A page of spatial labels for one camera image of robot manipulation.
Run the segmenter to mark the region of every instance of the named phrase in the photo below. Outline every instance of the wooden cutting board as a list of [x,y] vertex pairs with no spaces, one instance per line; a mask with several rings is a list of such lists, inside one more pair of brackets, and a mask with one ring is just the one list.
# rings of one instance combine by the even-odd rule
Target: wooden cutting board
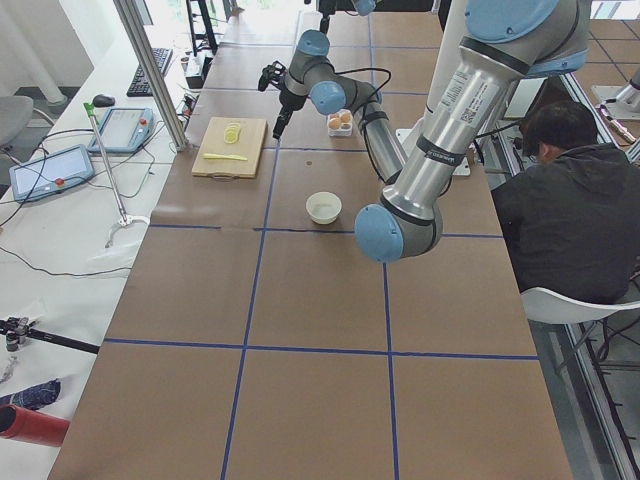
[[[236,143],[224,141],[225,129],[230,123],[240,124]],[[211,117],[191,174],[255,178],[266,131],[267,121],[262,118]],[[206,159],[203,157],[204,154],[240,155],[247,159]]]

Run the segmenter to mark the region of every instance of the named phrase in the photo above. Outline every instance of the egg carton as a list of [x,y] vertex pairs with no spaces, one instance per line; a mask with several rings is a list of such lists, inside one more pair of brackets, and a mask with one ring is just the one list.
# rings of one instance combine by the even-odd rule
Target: egg carton
[[349,110],[327,115],[327,133],[330,137],[348,137],[353,131],[353,116]]

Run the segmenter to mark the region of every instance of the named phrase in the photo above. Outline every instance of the white bowl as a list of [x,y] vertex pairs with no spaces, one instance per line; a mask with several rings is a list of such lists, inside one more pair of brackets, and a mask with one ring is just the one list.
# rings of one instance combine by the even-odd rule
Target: white bowl
[[317,192],[307,198],[307,213],[311,220],[326,225],[333,222],[342,210],[340,198],[331,192]]

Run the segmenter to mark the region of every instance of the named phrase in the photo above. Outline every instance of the white chair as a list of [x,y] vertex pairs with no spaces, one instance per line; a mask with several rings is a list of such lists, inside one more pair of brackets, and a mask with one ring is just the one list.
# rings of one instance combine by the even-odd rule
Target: white chair
[[593,321],[576,342],[567,358],[558,365],[556,371],[560,371],[587,341],[591,332],[598,326],[598,322],[595,320],[601,320],[622,310],[640,310],[640,301],[614,305],[586,303],[541,287],[530,288],[522,292],[521,297],[524,311],[529,320],[554,325],[572,325]]
[[0,150],[14,163],[20,162],[9,153],[11,151],[10,143],[27,126],[34,112],[50,125],[55,123],[42,110],[34,108],[33,100],[29,97],[20,95],[0,97]]

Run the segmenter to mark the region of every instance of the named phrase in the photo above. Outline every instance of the keyboard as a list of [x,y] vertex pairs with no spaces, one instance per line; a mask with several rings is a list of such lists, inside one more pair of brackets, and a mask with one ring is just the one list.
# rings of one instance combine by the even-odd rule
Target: keyboard
[[[170,48],[153,48],[152,50],[153,56],[156,59],[156,65],[158,65],[160,73],[164,76],[169,68],[169,61],[171,60],[173,50]],[[127,90],[127,97],[150,97],[152,95],[151,86],[142,70],[142,66],[138,65],[133,80],[131,80],[131,85],[129,85],[129,89]]]

